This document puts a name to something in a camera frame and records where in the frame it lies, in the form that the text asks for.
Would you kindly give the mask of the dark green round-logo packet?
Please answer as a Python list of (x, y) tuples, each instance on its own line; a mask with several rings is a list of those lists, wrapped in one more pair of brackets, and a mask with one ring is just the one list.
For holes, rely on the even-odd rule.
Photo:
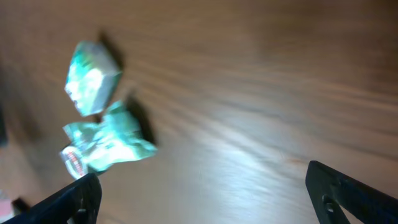
[(60, 157), (68, 173), (75, 179), (80, 179), (88, 174), (88, 166), (82, 161), (82, 154), (75, 146), (67, 146), (60, 152)]

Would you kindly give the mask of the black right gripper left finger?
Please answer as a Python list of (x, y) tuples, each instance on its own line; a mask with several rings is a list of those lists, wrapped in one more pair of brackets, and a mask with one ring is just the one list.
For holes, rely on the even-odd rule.
[(17, 199), (13, 204), (22, 211), (5, 224), (96, 224), (101, 198), (99, 178), (87, 174), (33, 207)]

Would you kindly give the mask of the teal white small packet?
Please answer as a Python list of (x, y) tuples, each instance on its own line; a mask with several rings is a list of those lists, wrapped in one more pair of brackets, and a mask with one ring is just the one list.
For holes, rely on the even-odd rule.
[(102, 43), (82, 41), (70, 60), (65, 91), (81, 116), (98, 114), (106, 108), (121, 74)]

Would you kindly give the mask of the teal wet wipes pack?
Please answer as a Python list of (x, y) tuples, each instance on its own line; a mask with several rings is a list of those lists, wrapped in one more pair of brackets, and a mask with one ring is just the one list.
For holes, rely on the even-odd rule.
[(100, 123), (75, 122), (63, 127), (69, 146), (78, 148), (90, 172), (104, 172), (113, 164), (147, 159), (156, 147), (143, 138), (138, 120), (123, 102), (109, 106)]

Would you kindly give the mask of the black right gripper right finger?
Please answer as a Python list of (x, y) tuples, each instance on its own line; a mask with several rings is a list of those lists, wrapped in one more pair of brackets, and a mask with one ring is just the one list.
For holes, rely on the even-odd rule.
[(309, 162), (305, 185), (321, 224), (348, 223), (343, 210), (362, 223), (397, 223), (396, 198), (321, 162)]

